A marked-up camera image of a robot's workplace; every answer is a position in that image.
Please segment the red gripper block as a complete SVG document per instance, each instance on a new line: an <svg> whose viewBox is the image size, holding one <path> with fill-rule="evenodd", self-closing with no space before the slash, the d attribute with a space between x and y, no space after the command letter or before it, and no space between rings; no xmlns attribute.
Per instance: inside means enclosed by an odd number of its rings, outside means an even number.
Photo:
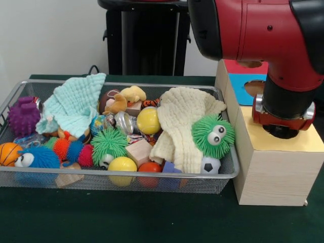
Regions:
<svg viewBox="0 0 324 243"><path fill-rule="evenodd" d="M291 130L307 130L314 121L315 112L307 111L304 116L295 119L283 119L268 112L258 112L252 109L253 121L263 126L282 126Z"/></svg>

